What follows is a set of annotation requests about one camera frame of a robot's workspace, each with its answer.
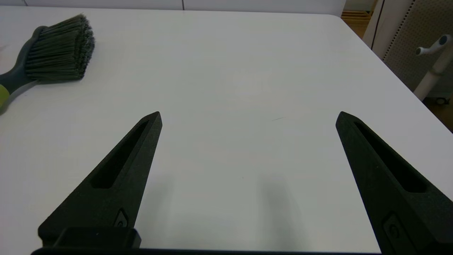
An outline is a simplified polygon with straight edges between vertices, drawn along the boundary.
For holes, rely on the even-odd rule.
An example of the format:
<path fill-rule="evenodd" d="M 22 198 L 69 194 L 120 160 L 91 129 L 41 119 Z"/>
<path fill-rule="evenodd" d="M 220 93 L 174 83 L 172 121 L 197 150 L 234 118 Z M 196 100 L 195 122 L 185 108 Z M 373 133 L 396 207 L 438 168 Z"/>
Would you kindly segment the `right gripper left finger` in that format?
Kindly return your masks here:
<path fill-rule="evenodd" d="M 159 112 L 141 118 L 38 227 L 43 245 L 68 228 L 132 228 L 162 126 Z"/>

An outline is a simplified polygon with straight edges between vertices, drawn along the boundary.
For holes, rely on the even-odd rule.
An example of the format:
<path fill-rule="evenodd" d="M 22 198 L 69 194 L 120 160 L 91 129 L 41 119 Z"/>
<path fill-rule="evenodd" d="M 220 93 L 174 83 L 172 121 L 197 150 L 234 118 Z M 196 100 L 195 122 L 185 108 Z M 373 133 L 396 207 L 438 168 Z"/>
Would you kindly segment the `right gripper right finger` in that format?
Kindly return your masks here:
<path fill-rule="evenodd" d="M 356 116 L 336 129 L 382 254 L 451 255 L 452 200 Z"/>

